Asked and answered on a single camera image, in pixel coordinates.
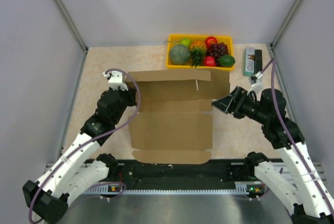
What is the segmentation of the brown cardboard box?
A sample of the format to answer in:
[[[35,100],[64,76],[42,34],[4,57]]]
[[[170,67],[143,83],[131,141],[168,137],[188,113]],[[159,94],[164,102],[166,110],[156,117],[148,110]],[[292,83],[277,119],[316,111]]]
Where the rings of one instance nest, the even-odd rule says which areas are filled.
[[[142,163],[204,164],[213,147],[212,102],[230,92],[230,74],[215,68],[131,72],[140,95],[129,124],[133,157]]]

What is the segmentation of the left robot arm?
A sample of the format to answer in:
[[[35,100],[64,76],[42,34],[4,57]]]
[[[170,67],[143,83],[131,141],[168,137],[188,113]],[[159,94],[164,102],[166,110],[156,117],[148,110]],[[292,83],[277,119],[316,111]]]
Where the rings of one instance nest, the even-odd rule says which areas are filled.
[[[138,87],[109,88],[101,94],[94,114],[85,121],[71,146],[41,177],[24,184],[22,190],[31,223],[35,222],[33,214],[47,223],[57,223],[83,192],[101,180],[110,181],[118,176],[112,155],[99,155],[84,170],[81,166],[113,133],[130,123],[127,120],[119,125],[125,110],[139,108],[140,104]]]

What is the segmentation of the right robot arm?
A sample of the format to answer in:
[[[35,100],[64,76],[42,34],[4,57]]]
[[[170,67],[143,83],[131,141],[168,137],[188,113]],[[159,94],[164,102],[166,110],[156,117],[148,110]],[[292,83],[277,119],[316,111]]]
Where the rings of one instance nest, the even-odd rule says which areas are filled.
[[[261,125],[264,137],[279,154],[293,182],[276,171],[261,152],[247,155],[243,172],[250,180],[264,182],[285,206],[293,223],[333,223],[333,197],[310,158],[301,130],[286,116],[286,104],[277,89],[263,90],[258,100],[252,92],[237,86],[211,105],[236,119],[247,117]]]

